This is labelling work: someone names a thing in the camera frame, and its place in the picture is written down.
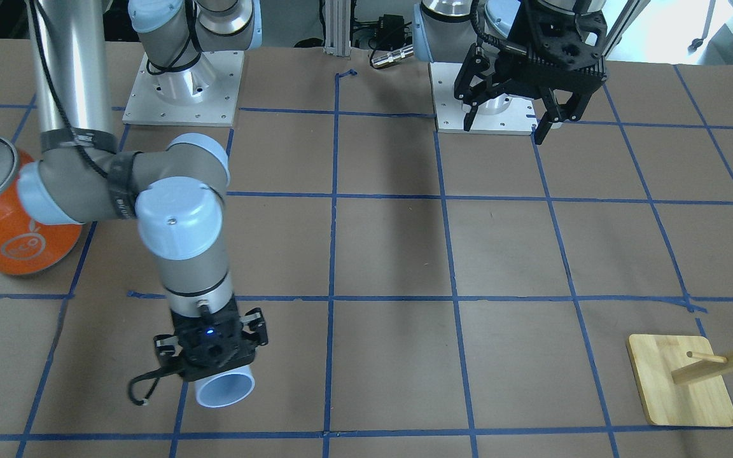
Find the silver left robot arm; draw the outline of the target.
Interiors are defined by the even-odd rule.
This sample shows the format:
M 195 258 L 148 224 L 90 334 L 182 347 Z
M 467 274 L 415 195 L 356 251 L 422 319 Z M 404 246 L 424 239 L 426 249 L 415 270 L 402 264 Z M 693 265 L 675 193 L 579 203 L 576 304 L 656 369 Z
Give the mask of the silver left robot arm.
M 580 121 L 608 81 L 603 1 L 422 1 L 411 45 L 426 62 L 437 128 L 541 144 Z

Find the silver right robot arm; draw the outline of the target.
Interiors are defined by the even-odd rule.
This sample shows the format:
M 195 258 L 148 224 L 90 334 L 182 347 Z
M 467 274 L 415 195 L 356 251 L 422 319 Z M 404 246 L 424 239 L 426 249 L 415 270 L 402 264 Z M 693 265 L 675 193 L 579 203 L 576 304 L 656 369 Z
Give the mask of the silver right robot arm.
M 45 225 L 134 219 L 151 252 L 174 334 L 157 337 L 160 369 L 204 385 L 252 379 L 267 344 L 261 310 L 241 317 L 224 234 L 226 149 L 181 134 L 159 153 L 118 150 L 109 122 L 99 1 L 27 2 L 43 158 L 26 165 L 18 199 Z

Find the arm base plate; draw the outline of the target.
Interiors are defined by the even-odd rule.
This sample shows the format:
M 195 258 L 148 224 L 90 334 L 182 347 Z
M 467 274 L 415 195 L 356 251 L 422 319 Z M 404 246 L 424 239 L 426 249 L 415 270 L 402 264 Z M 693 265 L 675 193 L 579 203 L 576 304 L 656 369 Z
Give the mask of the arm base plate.
M 241 89 L 242 50 L 207 52 L 195 66 L 153 75 L 142 58 L 122 121 L 166 127 L 233 127 Z
M 464 119 L 470 108 L 454 98 L 454 82 L 459 68 L 458 63 L 429 64 L 431 95 L 439 132 L 528 135 L 537 127 L 538 119 L 531 99 L 502 95 L 481 104 L 470 130 L 466 131 Z

